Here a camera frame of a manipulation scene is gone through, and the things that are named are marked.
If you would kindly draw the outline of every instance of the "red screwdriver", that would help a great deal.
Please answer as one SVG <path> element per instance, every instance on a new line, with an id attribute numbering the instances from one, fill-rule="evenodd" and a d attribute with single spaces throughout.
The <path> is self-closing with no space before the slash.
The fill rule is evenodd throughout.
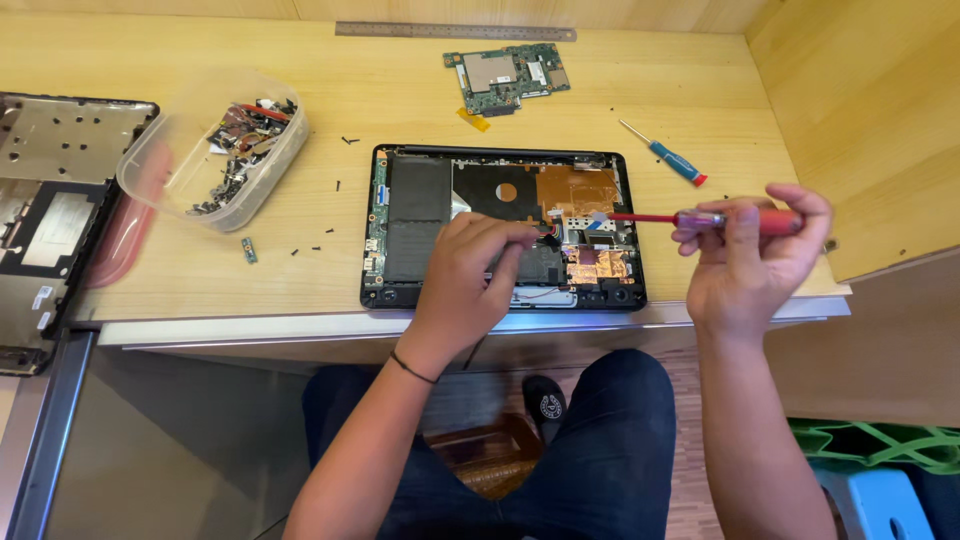
<path id="1" fill-rule="evenodd" d="M 727 227 L 727 214 L 697 209 L 684 209 L 673 215 L 641 213 L 594 212 L 593 219 L 605 221 L 661 221 L 687 231 L 707 231 Z M 789 236 L 799 233 L 804 227 L 804 217 L 793 210 L 760 209 L 760 234 Z"/>

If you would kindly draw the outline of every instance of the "knee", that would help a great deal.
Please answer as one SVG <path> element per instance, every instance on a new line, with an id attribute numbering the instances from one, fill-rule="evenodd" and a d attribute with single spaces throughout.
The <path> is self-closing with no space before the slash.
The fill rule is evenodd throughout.
<path id="1" fill-rule="evenodd" d="M 673 404 L 673 384 L 656 358 L 636 349 L 613 351 L 590 364 L 581 375 L 624 401 L 660 398 Z"/>
<path id="2" fill-rule="evenodd" d="M 359 393 L 362 396 L 375 377 L 375 372 L 358 365 L 325 366 L 306 384 L 302 401 L 306 405 L 330 401 L 345 394 Z"/>

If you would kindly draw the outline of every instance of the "wooden desk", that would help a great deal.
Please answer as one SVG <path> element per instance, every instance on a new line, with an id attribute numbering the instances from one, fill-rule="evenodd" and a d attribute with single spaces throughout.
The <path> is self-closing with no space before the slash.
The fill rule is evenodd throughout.
<path id="1" fill-rule="evenodd" d="M 190 71 L 248 65 L 298 90 L 313 132 L 242 230 L 219 234 L 158 214 L 130 273 L 88 291 L 80 320 L 361 310 L 378 143 L 619 152 L 640 212 L 797 181 L 743 36 L 580 31 L 577 42 L 558 45 L 572 90 L 525 100 L 482 134 L 454 114 L 463 100 L 441 54 L 510 42 L 335 37 L 332 23 L 138 15 L 6 14 L 4 28 L 4 89 L 162 108 Z M 691 159 L 709 180 L 694 189 L 617 118 Z M 342 135 L 361 142 L 347 146 Z M 650 300 L 682 301 L 695 260 L 676 254 L 668 227 L 640 230 Z M 244 261 L 244 236 L 259 263 Z M 824 259 L 798 292 L 842 294 L 849 289 L 834 282 Z"/>

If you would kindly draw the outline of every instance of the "blue screwdriver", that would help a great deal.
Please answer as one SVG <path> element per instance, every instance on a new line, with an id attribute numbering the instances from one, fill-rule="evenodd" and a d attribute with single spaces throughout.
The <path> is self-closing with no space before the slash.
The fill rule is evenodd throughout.
<path id="1" fill-rule="evenodd" d="M 681 176 L 693 182 L 694 185 L 700 187 L 704 182 L 707 181 L 707 175 L 698 171 L 696 167 L 690 164 L 689 161 L 681 158 L 673 152 L 670 152 L 665 146 L 656 142 L 655 140 L 650 140 L 649 138 L 643 136 L 641 132 L 635 130 L 633 126 L 624 122 L 623 120 L 620 120 L 620 123 L 626 126 L 628 130 L 634 132 L 636 136 L 642 138 L 654 154 L 663 158 L 668 165 L 673 167 L 673 170 L 679 172 Z"/>

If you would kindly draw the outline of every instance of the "yellow tape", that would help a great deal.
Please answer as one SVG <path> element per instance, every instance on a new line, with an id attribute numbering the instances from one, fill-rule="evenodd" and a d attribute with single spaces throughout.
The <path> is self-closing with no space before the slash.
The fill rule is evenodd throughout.
<path id="1" fill-rule="evenodd" d="M 457 116 L 460 116 L 465 122 L 481 132 L 485 132 L 490 128 L 490 122 L 484 120 L 483 116 L 480 116 L 479 114 L 469 114 L 466 107 L 460 107 L 457 109 Z"/>

